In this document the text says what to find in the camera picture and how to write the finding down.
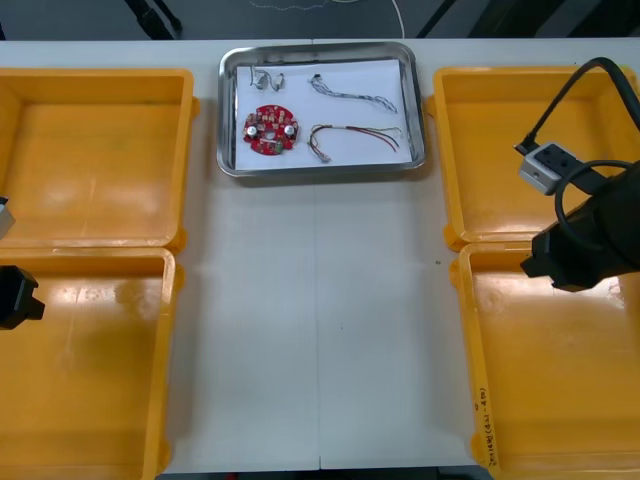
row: metal tray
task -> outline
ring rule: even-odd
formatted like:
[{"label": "metal tray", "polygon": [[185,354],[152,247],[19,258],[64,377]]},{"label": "metal tray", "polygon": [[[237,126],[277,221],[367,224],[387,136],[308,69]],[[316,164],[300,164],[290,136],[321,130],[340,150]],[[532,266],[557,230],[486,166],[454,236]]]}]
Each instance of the metal tray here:
[{"label": "metal tray", "polygon": [[[404,100],[406,131],[411,162],[381,165],[318,166],[278,170],[236,170],[236,87],[237,68],[243,66],[353,63],[371,60],[398,60]],[[220,62],[218,83],[218,165],[233,177],[280,176],[283,174],[370,173],[411,170],[425,161],[424,125],[415,56],[397,42],[336,43],[278,47],[237,48]]]}]

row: cable with connector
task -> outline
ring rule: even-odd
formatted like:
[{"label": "cable with connector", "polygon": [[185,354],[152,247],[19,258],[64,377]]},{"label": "cable with connector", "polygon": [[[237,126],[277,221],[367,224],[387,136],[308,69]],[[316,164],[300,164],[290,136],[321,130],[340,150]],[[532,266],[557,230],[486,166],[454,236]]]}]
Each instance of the cable with connector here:
[{"label": "cable with connector", "polygon": [[564,206],[562,204],[564,191],[567,189],[569,184],[573,181],[574,178],[576,178],[584,171],[589,170],[591,167],[619,167],[629,169],[631,165],[633,164],[629,162],[623,162],[621,160],[593,160],[591,162],[585,162],[582,165],[578,165],[565,177],[560,179],[556,188],[556,197],[554,199],[556,217],[558,218],[558,224],[560,225],[560,228],[562,228],[564,233],[571,239],[573,243],[587,250],[591,250],[592,252],[599,252],[604,250],[603,245],[585,240],[581,235],[578,234],[578,232],[574,230],[574,228],[569,223],[569,219],[567,218],[567,214],[564,212]]},{"label": "cable with connector", "polygon": [[620,70],[620,67],[615,64],[615,62],[605,57],[596,57],[582,65],[571,75],[571,77],[569,77],[567,83],[565,83],[565,85],[560,89],[558,94],[551,101],[551,104],[547,107],[547,110],[542,114],[540,120],[538,120],[538,123],[536,123],[533,129],[527,134],[526,137],[524,137],[524,140],[520,143],[520,145],[523,146],[525,150],[531,149],[534,145],[536,145],[535,141],[538,131],[540,130],[540,128],[542,128],[542,125],[544,125],[544,122],[547,121],[547,118],[549,118],[551,112],[553,112],[558,103],[560,103],[560,101],[564,98],[571,87],[573,87],[573,85],[580,79],[580,77],[582,77],[582,75],[587,73],[589,70],[597,67],[602,68],[609,74],[609,77],[611,77],[613,85],[618,90],[618,94],[620,95],[624,106],[627,108],[627,111],[629,112],[633,123],[636,125],[638,130],[640,130],[640,101],[638,101],[638,97],[636,96],[633,87],[629,83],[629,80],[627,80],[627,77],[625,77],[624,73],[622,72],[622,70]]}]

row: black cable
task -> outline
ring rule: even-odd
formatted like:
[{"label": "black cable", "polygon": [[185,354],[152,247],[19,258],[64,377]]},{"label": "black cable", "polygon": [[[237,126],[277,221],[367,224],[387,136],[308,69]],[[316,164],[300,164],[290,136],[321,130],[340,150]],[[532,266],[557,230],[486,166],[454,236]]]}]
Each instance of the black cable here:
[{"label": "black cable", "polygon": [[569,220],[567,219],[567,215],[564,213],[564,207],[562,205],[562,198],[567,186],[574,178],[576,178],[585,170],[589,170],[591,167],[620,167],[628,169],[629,167],[631,167],[631,165],[631,163],[623,162],[621,160],[593,160],[591,162],[585,162],[582,165],[578,165],[558,182],[555,198],[556,217],[558,218],[558,224],[560,225],[560,228],[564,231],[567,237],[571,239],[573,243],[594,252],[604,250],[603,245],[585,240],[569,224]]},{"label": "black cable", "polygon": [[169,19],[169,23],[171,23],[171,28],[173,28],[177,33],[181,32],[182,31],[182,22],[180,21],[180,19],[178,17],[176,17],[173,14],[173,12],[167,6],[167,4],[164,3],[163,0],[153,0],[153,3],[155,3],[158,6],[158,8],[160,9],[160,11],[162,13],[164,13],[164,16]]},{"label": "black cable", "polygon": [[538,130],[540,130],[544,122],[547,121],[547,118],[549,117],[549,115],[551,115],[553,109],[556,108],[558,103],[560,103],[560,101],[564,98],[573,84],[576,83],[578,79],[582,77],[582,75],[584,75],[586,72],[596,67],[602,68],[609,74],[609,77],[611,77],[613,84],[618,90],[618,93],[622,98],[622,102],[627,108],[627,111],[629,112],[633,123],[635,123],[638,130],[640,130],[640,101],[638,101],[638,97],[636,97],[636,94],[633,90],[633,87],[629,83],[629,80],[627,80],[627,77],[624,76],[624,73],[622,73],[620,67],[618,67],[618,65],[616,65],[612,60],[605,57],[597,57],[589,60],[578,70],[576,70],[573,75],[571,75],[564,87],[562,87],[549,107],[547,107],[547,110],[542,114],[542,117],[540,117],[538,123],[536,123],[535,127],[533,127],[533,130],[531,130],[531,132],[529,132],[527,136],[524,137],[522,145],[524,145],[525,147],[529,147],[535,142]]}]

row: wire harness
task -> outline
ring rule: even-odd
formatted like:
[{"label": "wire harness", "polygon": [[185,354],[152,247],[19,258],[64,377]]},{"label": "wire harness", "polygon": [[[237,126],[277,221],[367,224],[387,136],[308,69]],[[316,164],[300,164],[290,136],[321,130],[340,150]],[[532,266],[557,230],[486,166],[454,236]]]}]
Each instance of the wire harness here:
[{"label": "wire harness", "polygon": [[335,98],[353,98],[356,100],[364,100],[367,102],[371,102],[374,105],[382,107],[384,110],[391,113],[398,113],[398,109],[396,106],[387,100],[384,97],[376,96],[372,97],[371,95],[356,95],[353,93],[339,93],[331,90],[326,83],[322,80],[322,76],[319,73],[316,73],[310,80],[311,85],[315,89],[316,92],[321,93],[323,95],[328,95],[329,97]]},{"label": "wire harness", "polygon": [[391,127],[391,128],[373,128],[373,127],[356,127],[353,125],[346,125],[346,126],[341,126],[341,125],[314,125],[311,128],[311,133],[309,134],[309,141],[307,142],[309,144],[309,147],[311,148],[311,150],[313,151],[313,153],[315,153],[317,155],[317,157],[320,159],[320,161],[322,163],[329,163],[331,162],[331,157],[329,155],[327,155],[326,153],[324,153],[322,150],[320,150],[320,143],[318,142],[317,139],[317,134],[318,132],[320,132],[321,130],[326,130],[326,129],[332,129],[332,130],[349,130],[352,132],[358,132],[358,133],[363,133],[366,135],[371,135],[373,137],[376,137],[380,140],[382,140],[383,142],[385,142],[387,145],[389,145],[391,147],[391,149],[394,152],[397,152],[398,149],[400,148],[400,144],[398,143],[398,141],[393,138],[391,135],[389,135],[388,133],[385,132],[397,132],[399,136],[402,136],[402,130],[400,130],[398,127]]}]

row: black object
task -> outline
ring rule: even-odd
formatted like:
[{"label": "black object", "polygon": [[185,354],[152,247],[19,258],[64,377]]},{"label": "black object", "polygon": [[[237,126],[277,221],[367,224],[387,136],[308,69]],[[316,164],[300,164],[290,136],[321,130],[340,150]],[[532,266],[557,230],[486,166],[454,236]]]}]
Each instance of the black object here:
[{"label": "black object", "polygon": [[[569,78],[524,140],[516,146],[523,155],[537,149],[535,137],[553,109],[575,82],[592,68],[604,69],[613,81],[633,122],[640,130],[640,101],[620,68],[604,57],[594,58]],[[536,160],[557,173],[555,210],[558,221],[536,235],[531,257],[521,266],[529,277],[549,276],[553,286],[576,292],[594,287],[602,279],[640,271],[640,163],[595,160],[581,163],[557,146],[536,154]],[[626,171],[605,178],[594,166],[612,165]],[[562,196],[574,183],[592,196],[568,215]]]},{"label": "black object", "polygon": [[173,14],[171,9],[169,7],[167,7],[167,4],[164,3],[163,0],[153,0],[153,2],[158,6],[160,11],[162,13],[164,13],[164,16],[169,19],[169,23],[171,23],[171,28],[173,28],[173,30],[176,33],[182,32],[182,22],[180,21],[180,19],[178,17],[176,17]]},{"label": "black object", "polygon": [[550,276],[554,287],[570,292],[592,288],[608,277],[639,271],[638,211],[640,163],[610,179],[567,215],[572,230],[584,242],[598,245],[597,251],[577,243],[560,223],[554,223],[535,236],[531,257],[522,262],[522,269],[529,277]]},{"label": "black object", "polygon": [[578,70],[576,70],[567,80],[564,87],[560,89],[555,98],[551,101],[551,104],[547,107],[545,112],[538,120],[538,123],[533,127],[533,129],[524,137],[524,140],[520,143],[520,145],[516,146],[516,150],[520,153],[530,152],[535,145],[536,135],[544,122],[547,121],[551,112],[553,112],[554,108],[560,103],[560,101],[564,98],[567,92],[573,87],[573,85],[589,70],[593,70],[594,68],[602,68],[605,72],[609,74],[613,85],[618,90],[618,94],[620,98],[622,98],[622,102],[624,106],[627,108],[629,112],[629,116],[631,116],[631,120],[636,125],[636,128],[640,130],[640,102],[638,101],[638,97],[636,97],[635,92],[633,91],[633,87],[627,80],[627,77],[624,76],[620,67],[615,64],[613,60],[610,60],[606,57],[596,57],[589,60],[587,63],[582,65]]},{"label": "black object", "polygon": [[13,330],[24,320],[40,320],[44,303],[33,298],[38,282],[16,266],[0,267],[0,330]]},{"label": "black object", "polygon": [[628,37],[640,26],[638,0],[601,0],[570,37]]},{"label": "black object", "polygon": [[534,37],[565,0],[491,0],[470,38]]},{"label": "black object", "polygon": [[433,27],[435,27],[442,17],[445,16],[454,3],[456,3],[456,0],[444,0],[434,14],[431,15],[431,18],[427,21],[424,27],[422,27],[422,30],[420,30],[420,33],[418,33],[416,38],[425,38],[429,35],[429,32],[433,30]]},{"label": "black object", "polygon": [[138,25],[152,40],[173,40],[173,35],[165,27],[162,18],[145,0],[124,0],[133,14]]}]

